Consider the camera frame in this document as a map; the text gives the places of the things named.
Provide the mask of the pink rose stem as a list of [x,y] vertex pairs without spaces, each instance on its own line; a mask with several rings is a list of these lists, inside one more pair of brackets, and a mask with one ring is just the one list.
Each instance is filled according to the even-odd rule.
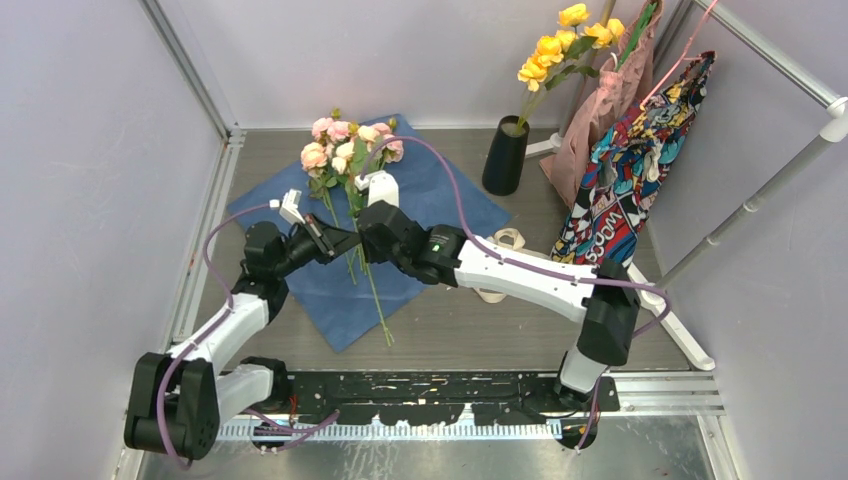
[[[370,153],[369,148],[373,146],[374,141],[378,138],[377,131],[371,127],[365,128],[365,134],[360,134],[360,130],[361,128],[357,124],[351,123],[349,125],[350,135],[345,142],[335,148],[335,157],[332,160],[332,167],[336,171],[336,176],[343,182],[343,188],[349,206],[349,216],[353,222],[355,222],[355,217],[365,207],[364,193],[356,186],[355,179],[358,175],[367,172],[365,160]],[[360,270],[365,275],[372,294],[385,342],[391,347],[394,344],[394,338],[385,321],[385,315],[374,277],[369,263],[365,258],[364,247],[359,246],[356,251]]]
[[[329,116],[321,117],[313,123],[311,128],[311,135],[313,141],[320,142],[324,145],[332,144],[333,147],[331,149],[331,152],[334,158],[335,148],[339,144],[345,142],[348,136],[350,135],[350,124],[351,122],[344,121],[341,119],[341,112],[339,109],[334,109]],[[340,180],[339,182],[340,184],[338,186],[330,190],[330,195],[333,189],[343,188],[343,182]]]
[[[395,116],[389,117],[386,121],[376,122],[371,127],[377,132],[375,140],[369,144],[372,147],[376,143],[391,139],[395,136],[398,119]],[[370,162],[369,171],[382,170],[387,164],[397,163],[403,159],[404,146],[401,141],[393,141],[384,145],[379,149],[379,152],[374,155]]]
[[329,211],[334,225],[339,227],[338,216],[330,195],[330,190],[340,184],[339,173],[332,166],[332,147],[332,144],[310,142],[301,150],[300,162],[302,170],[309,177],[310,196],[321,200]]

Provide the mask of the cream ribbon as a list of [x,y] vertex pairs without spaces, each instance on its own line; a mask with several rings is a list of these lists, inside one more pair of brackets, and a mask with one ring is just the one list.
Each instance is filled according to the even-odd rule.
[[[492,236],[487,237],[486,240],[504,250],[515,251],[540,259],[548,258],[544,253],[527,249],[525,237],[516,228],[503,228],[495,232]],[[497,304],[508,297],[505,293],[492,290],[474,288],[474,291],[487,304]]]

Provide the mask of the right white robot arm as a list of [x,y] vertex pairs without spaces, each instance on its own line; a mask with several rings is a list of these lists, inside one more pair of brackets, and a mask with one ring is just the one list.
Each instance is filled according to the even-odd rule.
[[370,263],[388,262],[426,285],[504,293],[580,325],[554,386],[565,409],[582,409],[603,373],[626,364],[640,300],[622,265],[556,263],[450,225],[425,229],[385,201],[364,208],[356,224]]

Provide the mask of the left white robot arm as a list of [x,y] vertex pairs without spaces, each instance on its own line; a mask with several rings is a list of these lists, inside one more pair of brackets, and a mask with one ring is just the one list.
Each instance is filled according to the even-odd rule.
[[223,369],[279,314],[289,274],[312,262],[328,264],[359,242],[358,233],[312,214],[288,234],[269,221],[250,226],[240,276],[216,316],[167,352],[137,361],[125,445],[188,465],[210,452],[222,423],[256,405],[269,413],[285,409],[292,388],[284,362],[249,357],[229,373]]

